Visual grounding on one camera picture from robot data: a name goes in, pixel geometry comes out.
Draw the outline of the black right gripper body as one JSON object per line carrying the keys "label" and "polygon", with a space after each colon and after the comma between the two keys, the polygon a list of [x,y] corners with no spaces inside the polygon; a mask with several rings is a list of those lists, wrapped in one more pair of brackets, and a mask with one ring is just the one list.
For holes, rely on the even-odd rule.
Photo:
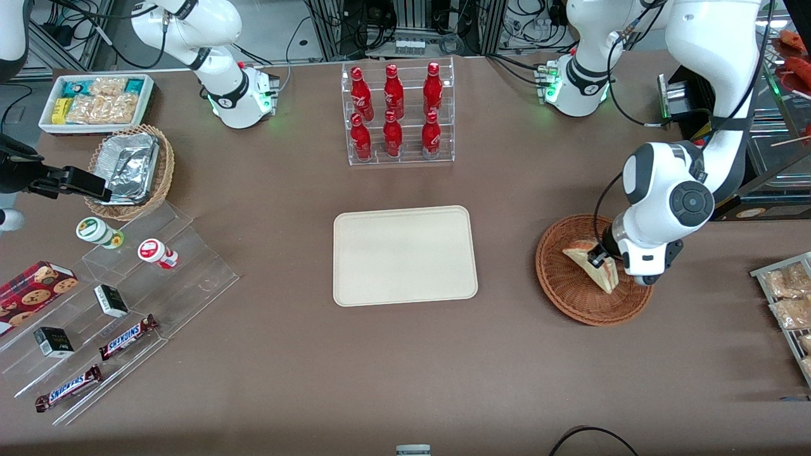
{"label": "black right gripper body", "polygon": [[43,161],[43,156],[28,144],[1,136],[1,193],[20,193],[46,178],[48,167]]}

